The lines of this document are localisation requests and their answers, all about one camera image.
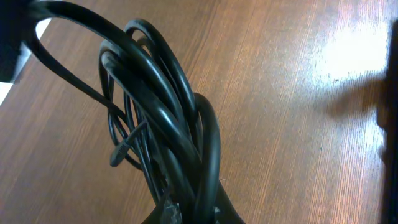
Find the brown wooden surface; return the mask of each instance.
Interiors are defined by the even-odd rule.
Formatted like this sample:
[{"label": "brown wooden surface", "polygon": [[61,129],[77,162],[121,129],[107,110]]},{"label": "brown wooden surface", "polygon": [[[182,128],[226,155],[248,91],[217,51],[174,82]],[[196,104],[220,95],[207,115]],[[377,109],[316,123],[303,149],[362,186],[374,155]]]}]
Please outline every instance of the brown wooden surface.
[{"label": "brown wooden surface", "polygon": [[[122,28],[147,19],[164,35],[216,110],[221,183],[247,223],[379,222],[374,105],[396,1],[74,2]],[[61,19],[42,37],[97,90],[101,41]],[[109,166],[106,109],[35,58],[0,125],[1,223],[139,223],[153,209],[140,172]]]}]

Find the black cable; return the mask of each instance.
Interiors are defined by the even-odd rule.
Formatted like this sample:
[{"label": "black cable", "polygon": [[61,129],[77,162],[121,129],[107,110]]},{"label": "black cable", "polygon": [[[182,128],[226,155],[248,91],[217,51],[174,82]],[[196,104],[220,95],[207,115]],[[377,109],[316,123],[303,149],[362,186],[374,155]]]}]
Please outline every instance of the black cable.
[{"label": "black cable", "polygon": [[[32,53],[108,108],[109,132],[116,146],[111,165],[126,159],[143,171],[157,204],[147,221],[163,217],[159,210],[169,203],[165,197],[170,197],[184,223],[243,222],[218,180],[221,141],[213,108],[204,96],[192,92],[175,55],[151,24],[136,19],[123,32],[94,12],[63,1],[33,2],[28,12],[31,29],[24,39]],[[102,95],[56,61],[37,39],[36,24],[49,17],[71,20],[106,39],[99,52]],[[145,35],[137,42],[132,39],[136,30]],[[113,104],[115,82],[124,91],[124,111]]]}]

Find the black object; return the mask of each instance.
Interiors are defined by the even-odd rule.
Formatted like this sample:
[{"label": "black object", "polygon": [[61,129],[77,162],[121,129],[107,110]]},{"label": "black object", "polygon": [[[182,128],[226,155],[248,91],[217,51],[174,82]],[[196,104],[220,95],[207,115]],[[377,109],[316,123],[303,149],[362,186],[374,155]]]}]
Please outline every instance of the black object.
[{"label": "black object", "polygon": [[389,124],[386,127],[386,178],[382,223],[398,223],[398,21],[392,24],[386,73]]},{"label": "black object", "polygon": [[[144,223],[243,223],[219,181],[221,141],[213,108],[204,96],[192,93],[177,59],[151,24],[136,19],[123,32],[94,12],[62,1],[21,4],[18,11],[26,17],[24,29],[16,32],[19,39],[54,73],[108,108],[116,146],[111,165],[126,159],[143,171],[156,203]],[[37,23],[49,17],[71,20],[106,39],[99,52],[103,95],[56,61],[37,39]],[[132,40],[136,30],[145,37]],[[115,81],[124,90],[124,111],[112,103]]]}]

